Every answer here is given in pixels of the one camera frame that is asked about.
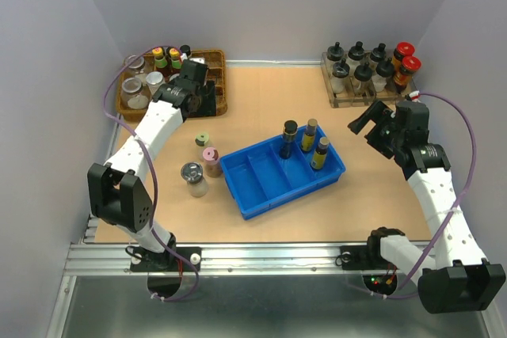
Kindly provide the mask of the green lid spice jar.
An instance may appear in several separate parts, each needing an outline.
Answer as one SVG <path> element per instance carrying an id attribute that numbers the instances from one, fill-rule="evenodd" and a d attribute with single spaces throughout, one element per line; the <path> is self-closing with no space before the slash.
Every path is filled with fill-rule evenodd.
<path id="1" fill-rule="evenodd" d="M 210 135 L 205 131 L 197 133 L 194 142 L 199 155 L 202 155 L 203 151 L 208 147 L 213 146 Z"/>

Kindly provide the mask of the pink lid spice jar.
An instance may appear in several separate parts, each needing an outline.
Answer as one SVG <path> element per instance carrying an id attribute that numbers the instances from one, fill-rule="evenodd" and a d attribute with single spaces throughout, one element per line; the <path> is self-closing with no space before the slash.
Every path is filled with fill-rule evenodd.
<path id="1" fill-rule="evenodd" d="M 204 170 L 210 177 L 220 177 L 222 168 L 220 164 L 219 151 L 214 147 L 207 147 L 203 150 Z"/>

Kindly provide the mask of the yellow label bottle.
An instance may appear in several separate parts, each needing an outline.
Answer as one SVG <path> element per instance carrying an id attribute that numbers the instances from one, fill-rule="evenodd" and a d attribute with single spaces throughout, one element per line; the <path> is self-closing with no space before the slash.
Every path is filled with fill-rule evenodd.
<path id="1" fill-rule="evenodd" d="M 311 159 L 311 168 L 313 170 L 320 170 L 324 167 L 329 147 L 329 139 L 326 136 L 321 137 Z"/>
<path id="2" fill-rule="evenodd" d="M 307 121 L 307 125 L 305 127 L 300 148 L 303 152 L 307 153 L 311 151 L 311 148 L 314 144 L 315 134 L 318 127 L 318 121 L 314 118 L 311 118 Z"/>

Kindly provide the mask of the amber oil bottle black cap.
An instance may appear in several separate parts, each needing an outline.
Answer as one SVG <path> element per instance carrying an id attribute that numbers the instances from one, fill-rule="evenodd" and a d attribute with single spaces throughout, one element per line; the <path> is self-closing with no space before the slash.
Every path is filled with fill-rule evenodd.
<path id="1" fill-rule="evenodd" d="M 283 159 L 288 159 L 292 155 L 292 143 L 297 135 L 298 124 L 294 120 L 287 120 L 284 123 L 282 132 L 282 145 L 280 146 L 279 155 Z"/>

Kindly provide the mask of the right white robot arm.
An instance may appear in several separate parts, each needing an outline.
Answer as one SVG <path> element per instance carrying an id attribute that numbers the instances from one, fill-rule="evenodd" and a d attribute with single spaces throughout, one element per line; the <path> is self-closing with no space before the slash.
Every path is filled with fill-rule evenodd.
<path id="1" fill-rule="evenodd" d="M 468 227 L 448 156 L 429 141 L 429 109 L 412 100 L 395 108 L 374 101 L 348 127 L 358 134 L 368 122 L 375 124 L 365 136 L 368 145 L 402 169 L 433 237 L 419 249 L 401 230 L 380 227 L 342 267 L 364 270 L 393 264 L 405 281 L 415 284 L 429 313 L 486 310 L 506 281 L 505 270 L 490 263 Z"/>

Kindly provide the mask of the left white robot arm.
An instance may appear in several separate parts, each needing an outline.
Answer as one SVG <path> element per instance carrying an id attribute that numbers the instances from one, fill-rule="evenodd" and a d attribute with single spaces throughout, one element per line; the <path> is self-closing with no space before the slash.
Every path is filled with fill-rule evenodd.
<path id="1" fill-rule="evenodd" d="M 158 185 L 154 160 L 169 137 L 197 112 L 208 91 L 208 65 L 186 59 L 180 74 L 159 87 L 126 143 L 87 173 L 91 213 L 117 226 L 149 252 L 160 270 L 175 264 L 175 236 L 154 220 Z"/>

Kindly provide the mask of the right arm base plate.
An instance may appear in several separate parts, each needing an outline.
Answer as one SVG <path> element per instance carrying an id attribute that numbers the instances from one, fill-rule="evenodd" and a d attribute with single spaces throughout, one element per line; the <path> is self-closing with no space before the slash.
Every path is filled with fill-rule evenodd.
<path id="1" fill-rule="evenodd" d="M 395 266 L 380 255 L 380 248 L 369 245 L 342 245 L 335 265 L 345 271 L 394 270 Z"/>

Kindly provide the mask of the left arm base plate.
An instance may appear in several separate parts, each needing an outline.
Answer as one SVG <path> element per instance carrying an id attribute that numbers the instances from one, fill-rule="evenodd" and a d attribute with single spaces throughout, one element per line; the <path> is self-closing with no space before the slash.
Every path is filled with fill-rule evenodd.
<path id="1" fill-rule="evenodd" d="M 201 247 L 178 246 L 176 251 L 188 261 L 194 256 L 196 262 L 193 264 L 196 266 L 197 270 L 200 270 Z M 177 272 L 180 268 L 183 268 L 184 272 L 192 271 L 188 264 L 180 265 L 178 263 L 178 258 L 175 258 L 168 252 L 152 253 L 134 245 L 128 245 L 125 248 L 125 252 L 130 256 L 130 271 L 134 273 Z"/>

